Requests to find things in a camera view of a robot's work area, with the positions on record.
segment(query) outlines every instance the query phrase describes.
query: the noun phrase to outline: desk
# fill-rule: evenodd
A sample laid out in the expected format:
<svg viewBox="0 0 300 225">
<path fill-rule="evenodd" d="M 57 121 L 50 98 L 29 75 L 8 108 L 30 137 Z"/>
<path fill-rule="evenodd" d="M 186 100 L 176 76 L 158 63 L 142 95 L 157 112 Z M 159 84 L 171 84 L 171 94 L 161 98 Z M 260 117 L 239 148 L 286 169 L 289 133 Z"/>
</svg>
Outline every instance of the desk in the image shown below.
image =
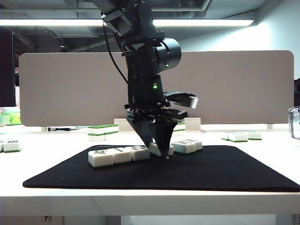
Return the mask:
<svg viewBox="0 0 300 225">
<path fill-rule="evenodd" d="M 206 125 L 206 133 L 187 133 L 203 145 L 232 145 L 300 183 L 300 141 L 289 137 L 288 125 Z M 259 130 L 262 141 L 221 140 L 224 130 Z M 1 139 L 18 139 L 22 151 L 0 154 L 0 204 L 3 217 L 294 214 L 300 212 L 300 193 L 85 190 L 25 188 L 22 182 L 97 144 L 142 144 L 137 134 L 89 142 L 84 129 L 41 132 L 40 127 L 0 127 Z"/>
</svg>

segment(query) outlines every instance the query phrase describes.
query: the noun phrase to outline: black mat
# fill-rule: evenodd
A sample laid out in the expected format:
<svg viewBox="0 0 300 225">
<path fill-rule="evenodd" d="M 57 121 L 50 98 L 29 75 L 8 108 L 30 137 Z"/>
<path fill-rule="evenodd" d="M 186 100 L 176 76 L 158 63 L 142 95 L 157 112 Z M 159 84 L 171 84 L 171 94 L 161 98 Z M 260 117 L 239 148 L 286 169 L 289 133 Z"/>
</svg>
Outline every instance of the black mat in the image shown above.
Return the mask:
<svg viewBox="0 0 300 225">
<path fill-rule="evenodd" d="M 96 145 L 23 183 L 27 188 L 168 189 L 299 192 L 300 186 L 232 146 L 204 146 L 191 155 L 169 160 L 151 156 L 94 169 L 88 151 Z"/>
</svg>

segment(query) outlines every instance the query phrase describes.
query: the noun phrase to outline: clear container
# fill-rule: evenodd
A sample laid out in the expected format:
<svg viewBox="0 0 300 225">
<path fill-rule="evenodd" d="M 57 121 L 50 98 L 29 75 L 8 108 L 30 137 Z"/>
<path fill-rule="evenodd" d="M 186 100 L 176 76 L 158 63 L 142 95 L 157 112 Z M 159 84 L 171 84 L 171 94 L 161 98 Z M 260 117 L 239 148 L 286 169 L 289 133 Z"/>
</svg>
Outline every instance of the clear container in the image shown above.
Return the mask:
<svg viewBox="0 0 300 225">
<path fill-rule="evenodd" d="M 288 111 L 290 135 L 300 140 L 300 106 L 293 107 Z"/>
</svg>

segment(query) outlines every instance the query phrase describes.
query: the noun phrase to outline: fluorescent light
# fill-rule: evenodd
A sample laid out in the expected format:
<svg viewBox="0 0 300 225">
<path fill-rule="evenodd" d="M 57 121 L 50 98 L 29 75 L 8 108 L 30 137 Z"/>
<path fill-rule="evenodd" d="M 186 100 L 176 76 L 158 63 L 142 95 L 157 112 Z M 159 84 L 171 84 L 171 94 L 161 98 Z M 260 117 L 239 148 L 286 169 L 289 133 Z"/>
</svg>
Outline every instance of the fluorescent light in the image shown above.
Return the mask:
<svg viewBox="0 0 300 225">
<path fill-rule="evenodd" d="M 154 20 L 157 27 L 240 27 L 249 26 L 253 20 Z"/>
<path fill-rule="evenodd" d="M 103 20 L 100 19 L 28 19 L 28 20 L 6 20 L 0 19 L 3 26 L 102 26 Z"/>
<path fill-rule="evenodd" d="M 154 20 L 153 24 L 157 27 L 193 27 L 193 26 L 219 26 L 236 27 L 249 26 L 253 20 Z M 0 19 L 3 26 L 102 26 L 103 20 L 100 19 Z"/>
</svg>

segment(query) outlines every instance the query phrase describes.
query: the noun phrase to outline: robotic arm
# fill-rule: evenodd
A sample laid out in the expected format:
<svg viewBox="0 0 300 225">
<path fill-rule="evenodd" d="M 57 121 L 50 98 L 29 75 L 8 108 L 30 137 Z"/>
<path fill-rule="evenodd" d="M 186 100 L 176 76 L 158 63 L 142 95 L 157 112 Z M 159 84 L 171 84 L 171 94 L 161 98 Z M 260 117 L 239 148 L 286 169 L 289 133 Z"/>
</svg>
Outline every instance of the robotic arm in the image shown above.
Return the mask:
<svg viewBox="0 0 300 225">
<path fill-rule="evenodd" d="M 156 141 L 163 158 L 168 157 L 174 127 L 188 116 L 171 105 L 195 108 L 191 93 L 163 92 L 160 72 L 174 68 L 181 59 L 178 42 L 156 32 L 150 6 L 143 0 L 84 0 L 93 2 L 114 32 L 128 68 L 127 120 L 145 145 Z"/>
</svg>

